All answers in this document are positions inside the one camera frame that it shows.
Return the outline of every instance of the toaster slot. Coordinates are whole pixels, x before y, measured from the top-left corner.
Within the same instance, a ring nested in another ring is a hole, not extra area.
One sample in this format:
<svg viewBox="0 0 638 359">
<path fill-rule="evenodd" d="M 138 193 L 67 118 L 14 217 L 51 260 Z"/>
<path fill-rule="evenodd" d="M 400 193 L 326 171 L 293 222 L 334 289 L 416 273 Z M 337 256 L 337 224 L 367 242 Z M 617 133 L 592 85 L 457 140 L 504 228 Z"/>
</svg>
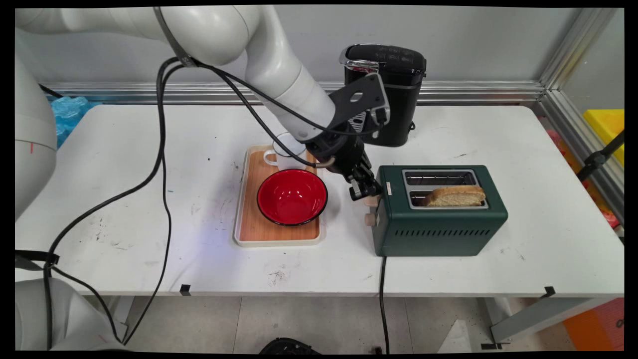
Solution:
<svg viewBox="0 0 638 359">
<path fill-rule="evenodd" d="M 476 185 L 471 171 L 405 171 L 408 186 L 461 186 Z"/>
<path fill-rule="evenodd" d="M 433 190 L 453 186 L 473 186 L 480 183 L 471 169 L 404 169 L 403 180 L 408 194 L 408 203 L 413 210 L 460 210 L 488 208 L 487 200 L 480 206 L 427 207 L 424 199 Z"/>
<path fill-rule="evenodd" d="M 427 195 L 429 195 L 430 193 L 432 193 L 432 191 L 410 191 L 410 207 L 414 208 L 414 209 L 448 209 L 448 210 L 452 210 L 452 209 L 461 209 L 461 208 L 487 208 L 487 204 L 485 203 L 485 201 L 482 201 L 480 203 L 480 206 L 468 206 L 468 207 L 427 207 L 425 205 L 425 199 L 427 197 Z"/>
</svg>

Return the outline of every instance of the white mug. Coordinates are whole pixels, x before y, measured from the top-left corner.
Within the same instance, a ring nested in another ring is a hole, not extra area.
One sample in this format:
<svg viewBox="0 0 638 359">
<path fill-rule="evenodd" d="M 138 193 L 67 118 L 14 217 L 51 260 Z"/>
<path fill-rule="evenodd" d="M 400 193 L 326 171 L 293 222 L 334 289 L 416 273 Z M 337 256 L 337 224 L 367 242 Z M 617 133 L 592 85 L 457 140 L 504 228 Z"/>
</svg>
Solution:
<svg viewBox="0 0 638 359">
<path fill-rule="evenodd" d="M 284 146 L 286 146 L 292 153 L 301 157 L 304 160 L 306 159 L 306 145 L 295 140 L 295 138 L 292 137 L 290 132 L 284 132 L 283 134 L 277 136 L 277 139 L 281 141 L 281 143 Z M 275 162 L 266 158 L 266 156 L 273 155 L 273 154 L 277 155 L 277 160 Z M 264 151 L 263 160 L 269 165 L 277 166 L 277 168 L 279 168 L 280 171 L 283 171 L 285 169 L 292 169 L 292 168 L 306 169 L 305 164 L 298 162 L 296 159 L 291 157 L 288 153 L 286 153 L 286 151 L 284 151 L 281 147 L 279 147 L 279 145 L 276 144 L 274 141 L 272 142 L 272 149 L 269 149 L 268 151 Z"/>
</svg>

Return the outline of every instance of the yellow box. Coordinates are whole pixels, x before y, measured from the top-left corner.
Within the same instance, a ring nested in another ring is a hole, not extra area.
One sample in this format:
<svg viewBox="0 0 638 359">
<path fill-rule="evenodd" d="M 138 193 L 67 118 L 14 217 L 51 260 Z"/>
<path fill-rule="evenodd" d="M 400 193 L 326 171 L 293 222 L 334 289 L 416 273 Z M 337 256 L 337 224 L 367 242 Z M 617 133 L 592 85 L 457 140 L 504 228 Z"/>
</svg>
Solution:
<svg viewBox="0 0 638 359">
<path fill-rule="evenodd" d="M 625 110 L 587 110 L 583 115 L 587 123 L 598 134 L 602 142 L 609 144 L 625 129 Z M 625 166 L 625 145 L 614 152 L 614 156 Z"/>
</svg>

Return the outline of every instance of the bread slice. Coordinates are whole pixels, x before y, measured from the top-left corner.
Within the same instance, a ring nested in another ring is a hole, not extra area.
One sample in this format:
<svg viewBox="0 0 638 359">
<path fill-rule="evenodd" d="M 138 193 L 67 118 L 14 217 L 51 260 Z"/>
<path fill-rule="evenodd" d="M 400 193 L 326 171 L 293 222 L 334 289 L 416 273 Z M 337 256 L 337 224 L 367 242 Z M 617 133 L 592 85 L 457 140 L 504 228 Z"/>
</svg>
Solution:
<svg viewBox="0 0 638 359">
<path fill-rule="evenodd" d="M 479 186 L 453 186 L 433 190 L 424 199 L 428 207 L 480 206 L 485 201 L 485 192 Z"/>
</svg>

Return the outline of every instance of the blue plastic bag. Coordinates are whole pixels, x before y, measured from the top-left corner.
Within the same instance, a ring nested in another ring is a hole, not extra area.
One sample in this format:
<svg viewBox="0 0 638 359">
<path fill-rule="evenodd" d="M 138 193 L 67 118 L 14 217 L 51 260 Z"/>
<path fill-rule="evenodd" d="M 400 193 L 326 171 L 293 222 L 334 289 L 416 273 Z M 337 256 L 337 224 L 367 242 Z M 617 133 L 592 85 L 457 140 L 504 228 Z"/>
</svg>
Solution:
<svg viewBox="0 0 638 359">
<path fill-rule="evenodd" d="M 56 115 L 58 148 L 62 146 L 73 129 L 80 123 L 84 114 L 97 105 L 101 105 L 101 102 L 89 102 L 86 97 L 83 96 L 76 98 L 64 96 L 51 102 L 53 114 Z"/>
</svg>

